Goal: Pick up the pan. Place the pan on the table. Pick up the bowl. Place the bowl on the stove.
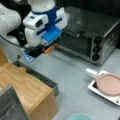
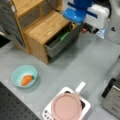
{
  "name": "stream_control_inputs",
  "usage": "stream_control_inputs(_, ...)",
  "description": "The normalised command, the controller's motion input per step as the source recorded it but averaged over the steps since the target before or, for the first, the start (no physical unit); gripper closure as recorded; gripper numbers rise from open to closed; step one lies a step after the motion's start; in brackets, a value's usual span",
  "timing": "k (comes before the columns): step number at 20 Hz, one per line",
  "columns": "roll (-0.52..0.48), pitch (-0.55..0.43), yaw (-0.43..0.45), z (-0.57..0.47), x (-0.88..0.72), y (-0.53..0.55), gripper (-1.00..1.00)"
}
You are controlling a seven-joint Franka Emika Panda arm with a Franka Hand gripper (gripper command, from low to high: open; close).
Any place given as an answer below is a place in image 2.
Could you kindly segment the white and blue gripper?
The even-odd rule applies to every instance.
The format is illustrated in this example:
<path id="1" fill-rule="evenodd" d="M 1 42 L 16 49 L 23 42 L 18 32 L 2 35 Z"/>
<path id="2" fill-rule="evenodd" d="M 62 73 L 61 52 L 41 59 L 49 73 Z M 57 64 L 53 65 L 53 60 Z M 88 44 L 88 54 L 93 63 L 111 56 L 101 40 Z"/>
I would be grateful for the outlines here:
<path id="1" fill-rule="evenodd" d="M 97 29 L 103 29 L 110 11 L 94 0 L 63 0 L 63 17 L 71 22 L 87 23 Z"/>

